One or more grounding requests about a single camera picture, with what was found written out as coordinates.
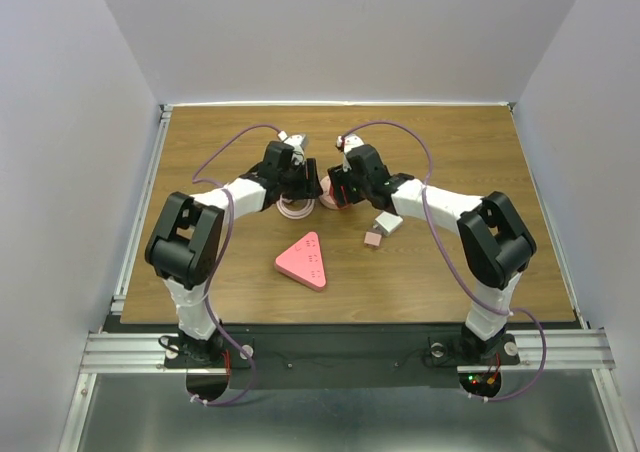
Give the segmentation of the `red cube plug adapter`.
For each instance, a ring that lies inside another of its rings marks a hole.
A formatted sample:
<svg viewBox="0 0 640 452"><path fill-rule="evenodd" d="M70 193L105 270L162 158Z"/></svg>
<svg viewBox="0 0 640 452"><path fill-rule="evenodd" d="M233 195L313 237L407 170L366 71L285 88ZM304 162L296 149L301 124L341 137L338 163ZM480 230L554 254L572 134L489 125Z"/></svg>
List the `red cube plug adapter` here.
<svg viewBox="0 0 640 452"><path fill-rule="evenodd" d="M334 186L333 187L333 198L336 203L336 206L340 209L348 206L349 202L344 194L343 186Z"/></svg>

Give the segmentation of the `round pink power socket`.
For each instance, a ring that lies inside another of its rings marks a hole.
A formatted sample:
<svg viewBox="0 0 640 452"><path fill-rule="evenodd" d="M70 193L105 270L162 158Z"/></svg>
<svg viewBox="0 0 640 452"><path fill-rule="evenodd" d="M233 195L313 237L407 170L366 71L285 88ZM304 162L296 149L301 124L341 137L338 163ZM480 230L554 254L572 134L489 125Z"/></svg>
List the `round pink power socket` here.
<svg viewBox="0 0 640 452"><path fill-rule="evenodd" d="M335 198L332 195L333 188L331 185L330 177L328 175L324 176L320 180L320 185L322 188L322 194L319 197L319 202L327 209L341 210L342 206L336 202Z"/></svg>

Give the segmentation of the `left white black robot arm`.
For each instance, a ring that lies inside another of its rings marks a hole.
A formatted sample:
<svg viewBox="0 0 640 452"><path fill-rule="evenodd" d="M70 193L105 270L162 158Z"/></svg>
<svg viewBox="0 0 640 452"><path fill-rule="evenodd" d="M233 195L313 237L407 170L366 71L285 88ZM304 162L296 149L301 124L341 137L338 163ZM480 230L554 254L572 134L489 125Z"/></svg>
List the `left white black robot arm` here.
<svg viewBox="0 0 640 452"><path fill-rule="evenodd" d="M236 219L262 212L280 200L314 200L322 192L316 161L305 157L304 134L266 146L260 162L234 181L198 196L170 194L145 248L145 261L174 303L178 339L166 351L210 366L222 358L225 341L211 309L208 286L230 242Z"/></svg>

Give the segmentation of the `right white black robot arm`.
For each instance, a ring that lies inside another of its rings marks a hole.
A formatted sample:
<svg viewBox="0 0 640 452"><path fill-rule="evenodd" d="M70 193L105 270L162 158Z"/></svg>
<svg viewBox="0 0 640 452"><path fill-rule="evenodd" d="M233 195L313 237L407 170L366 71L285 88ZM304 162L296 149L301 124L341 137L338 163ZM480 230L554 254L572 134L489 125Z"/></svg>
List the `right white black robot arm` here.
<svg viewBox="0 0 640 452"><path fill-rule="evenodd" d="M391 174L378 151L360 139L341 137L343 163L328 171L331 195L340 207L368 201L375 209L427 222L447 267L471 300L460 350L472 362L491 356L501 341L511 299L537 251L536 242L508 196L450 192L404 173ZM475 286L467 286L438 235L444 229L461 242Z"/></svg>

